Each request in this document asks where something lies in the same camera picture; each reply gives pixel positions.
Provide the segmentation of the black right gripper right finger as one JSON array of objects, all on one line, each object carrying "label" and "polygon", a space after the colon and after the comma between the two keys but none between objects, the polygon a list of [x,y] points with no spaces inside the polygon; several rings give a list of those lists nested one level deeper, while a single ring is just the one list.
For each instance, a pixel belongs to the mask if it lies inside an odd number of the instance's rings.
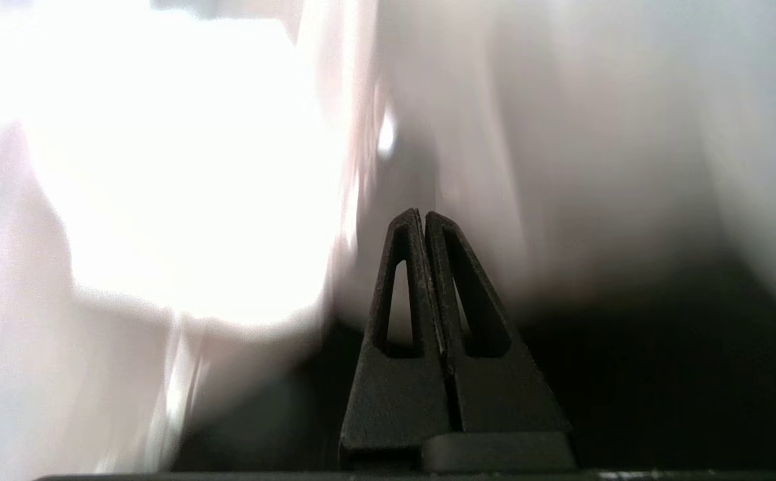
[{"label": "black right gripper right finger", "polygon": [[429,212],[425,242],[460,429],[567,432],[554,393],[458,224]]}]

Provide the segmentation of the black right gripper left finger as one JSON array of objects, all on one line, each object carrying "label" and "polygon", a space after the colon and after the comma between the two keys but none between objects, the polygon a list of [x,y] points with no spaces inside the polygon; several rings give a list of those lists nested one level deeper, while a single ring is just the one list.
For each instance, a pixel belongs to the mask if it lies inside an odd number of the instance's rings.
[{"label": "black right gripper left finger", "polygon": [[[391,352],[388,326],[397,265],[407,269],[410,354]],[[419,465],[422,445],[450,430],[421,215],[407,209],[391,220],[340,430],[343,465]]]}]

